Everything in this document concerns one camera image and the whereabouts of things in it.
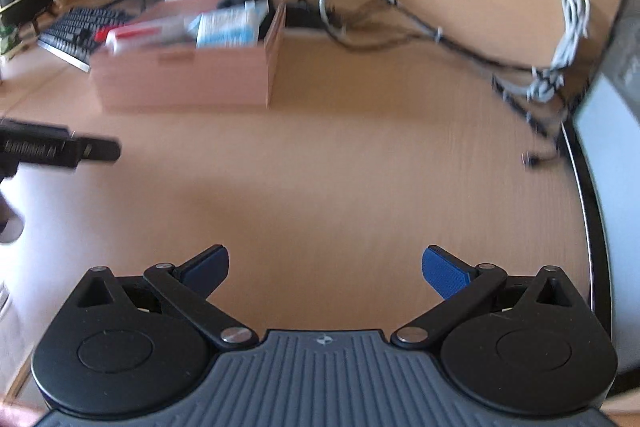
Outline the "blue tissue pack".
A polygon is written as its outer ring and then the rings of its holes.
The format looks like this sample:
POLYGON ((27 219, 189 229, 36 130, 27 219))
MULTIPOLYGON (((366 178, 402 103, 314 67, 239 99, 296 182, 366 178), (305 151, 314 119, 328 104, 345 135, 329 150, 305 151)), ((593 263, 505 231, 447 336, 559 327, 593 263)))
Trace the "blue tissue pack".
POLYGON ((198 48, 238 48, 258 43, 260 26, 269 14, 268 0, 250 0, 240 5, 198 14, 186 32, 198 48))

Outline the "black keyboard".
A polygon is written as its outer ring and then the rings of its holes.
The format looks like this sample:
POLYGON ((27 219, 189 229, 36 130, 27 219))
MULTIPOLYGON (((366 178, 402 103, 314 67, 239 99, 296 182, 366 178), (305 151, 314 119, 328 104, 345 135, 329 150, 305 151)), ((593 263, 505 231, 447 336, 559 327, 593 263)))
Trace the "black keyboard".
POLYGON ((37 44, 81 72, 90 72, 92 54, 102 46, 106 34, 133 19, 124 10, 73 8, 41 31, 37 44))

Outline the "pink cardboard box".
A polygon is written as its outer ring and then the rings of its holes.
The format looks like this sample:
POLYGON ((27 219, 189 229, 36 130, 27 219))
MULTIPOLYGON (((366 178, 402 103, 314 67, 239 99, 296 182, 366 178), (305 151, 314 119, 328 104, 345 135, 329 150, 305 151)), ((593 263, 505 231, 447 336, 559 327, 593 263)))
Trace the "pink cardboard box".
POLYGON ((89 79, 105 112, 188 107, 267 107, 276 77, 286 6, 265 39, 244 48, 190 43, 92 54, 89 79))

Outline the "red white mushroom toy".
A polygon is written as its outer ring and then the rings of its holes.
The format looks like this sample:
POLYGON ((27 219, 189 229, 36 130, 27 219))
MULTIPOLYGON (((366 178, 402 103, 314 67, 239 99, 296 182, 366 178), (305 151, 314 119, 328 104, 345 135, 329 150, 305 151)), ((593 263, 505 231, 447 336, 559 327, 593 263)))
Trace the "red white mushroom toy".
POLYGON ((113 55, 150 46, 169 46, 193 40, 193 22, 192 16, 173 16, 105 27, 94 35, 94 40, 103 44, 113 55))

